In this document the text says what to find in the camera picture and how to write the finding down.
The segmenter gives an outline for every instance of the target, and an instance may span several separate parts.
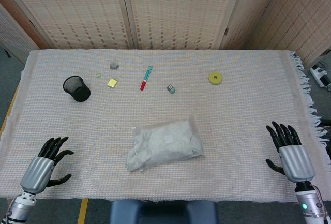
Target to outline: black mesh cup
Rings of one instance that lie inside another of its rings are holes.
[[[63,89],[76,101],[86,101],[91,94],[91,91],[79,76],[68,77],[63,83]]]

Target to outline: marker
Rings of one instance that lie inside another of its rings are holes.
[[[145,77],[144,77],[144,80],[143,82],[141,83],[141,86],[140,86],[140,90],[143,91],[144,90],[144,87],[146,85],[146,82],[147,82],[147,79],[149,77],[149,74],[151,73],[151,70],[152,70],[152,66],[150,65],[146,71],[146,74],[145,74]]]

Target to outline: robotic hand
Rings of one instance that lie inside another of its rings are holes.
[[[60,147],[67,140],[68,137],[63,139],[51,138],[43,145],[40,153],[32,160],[22,178],[23,193],[12,201],[1,223],[25,223],[32,208],[36,205],[36,194],[43,192],[46,187],[63,184],[71,178],[71,175],[68,174],[59,180],[50,179],[57,163],[65,155],[73,154],[70,150],[57,154]]]
[[[276,122],[273,122],[273,126],[277,133],[269,126],[266,128],[273,139],[283,167],[276,166],[270,159],[266,160],[267,164],[296,183],[296,197],[307,224],[331,223],[320,191],[310,183],[315,171],[298,134],[291,126],[279,126]]]

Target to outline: blue chair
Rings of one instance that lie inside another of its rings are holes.
[[[217,205],[209,201],[112,202],[110,224],[219,224]]]

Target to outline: small yellow cube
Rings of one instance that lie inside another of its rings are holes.
[[[117,80],[111,78],[107,85],[110,88],[115,88],[116,84],[117,84]]]

